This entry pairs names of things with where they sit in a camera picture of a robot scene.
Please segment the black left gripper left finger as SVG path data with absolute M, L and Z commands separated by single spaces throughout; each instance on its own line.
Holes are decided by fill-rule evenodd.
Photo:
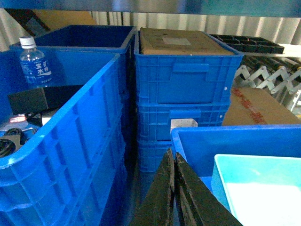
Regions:
M 172 226 L 174 224 L 175 169 L 172 150 L 164 153 L 153 182 L 131 226 Z

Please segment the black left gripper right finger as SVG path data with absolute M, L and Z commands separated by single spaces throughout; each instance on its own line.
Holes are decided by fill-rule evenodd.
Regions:
M 181 226 L 242 225 L 211 193 L 180 153 L 175 154 L 175 200 Z

